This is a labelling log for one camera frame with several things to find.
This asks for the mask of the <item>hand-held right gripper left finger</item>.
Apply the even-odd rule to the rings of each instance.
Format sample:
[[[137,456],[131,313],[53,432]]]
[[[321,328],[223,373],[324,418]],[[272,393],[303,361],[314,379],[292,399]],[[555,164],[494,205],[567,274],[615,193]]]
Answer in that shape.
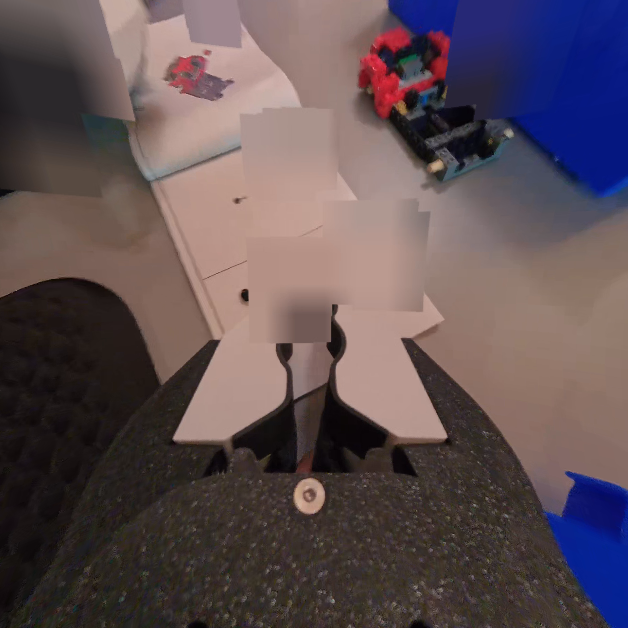
[[[250,341],[249,320],[226,332],[183,414],[176,444],[232,445],[287,398],[288,372],[277,346]]]

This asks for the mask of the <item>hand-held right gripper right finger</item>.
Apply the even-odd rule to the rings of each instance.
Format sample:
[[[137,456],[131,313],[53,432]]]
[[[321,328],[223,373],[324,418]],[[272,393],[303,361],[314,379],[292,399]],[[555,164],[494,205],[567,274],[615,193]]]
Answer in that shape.
[[[402,341],[443,320],[433,305],[418,312],[341,305],[335,314],[346,339],[335,367],[339,399],[382,428],[387,444],[440,444],[448,437]]]

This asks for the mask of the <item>white lego instruction booklet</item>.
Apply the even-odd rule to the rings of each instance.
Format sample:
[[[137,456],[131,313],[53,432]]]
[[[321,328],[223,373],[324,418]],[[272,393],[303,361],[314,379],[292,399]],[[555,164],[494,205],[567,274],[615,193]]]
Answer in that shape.
[[[301,103],[245,25],[241,48],[193,43],[180,4],[151,10],[130,144],[217,347],[248,322],[240,114]]]

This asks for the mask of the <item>red and black lego car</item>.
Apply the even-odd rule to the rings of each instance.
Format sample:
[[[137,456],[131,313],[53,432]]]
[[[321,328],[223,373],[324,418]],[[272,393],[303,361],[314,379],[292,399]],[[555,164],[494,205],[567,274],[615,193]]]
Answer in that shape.
[[[390,29],[360,59],[357,77],[375,113],[440,182],[496,160],[514,137],[503,120],[476,117],[475,105],[445,107],[449,50],[450,36],[443,31]]]

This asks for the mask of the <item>black quilted cushion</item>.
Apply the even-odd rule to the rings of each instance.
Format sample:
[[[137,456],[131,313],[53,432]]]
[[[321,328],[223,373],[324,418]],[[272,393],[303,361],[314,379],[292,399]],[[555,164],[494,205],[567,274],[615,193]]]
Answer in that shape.
[[[94,468],[160,383],[130,309],[83,279],[1,298],[1,626],[49,569]]]

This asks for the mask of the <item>blue plastic bin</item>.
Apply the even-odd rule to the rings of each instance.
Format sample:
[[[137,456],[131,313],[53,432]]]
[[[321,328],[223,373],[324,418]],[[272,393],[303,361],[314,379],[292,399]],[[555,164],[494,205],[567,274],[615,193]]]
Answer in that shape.
[[[512,119],[598,196],[627,186],[627,1],[389,1],[450,36],[446,107]]]
[[[627,627],[627,489],[574,472],[561,515],[546,512],[567,564],[611,627]]]

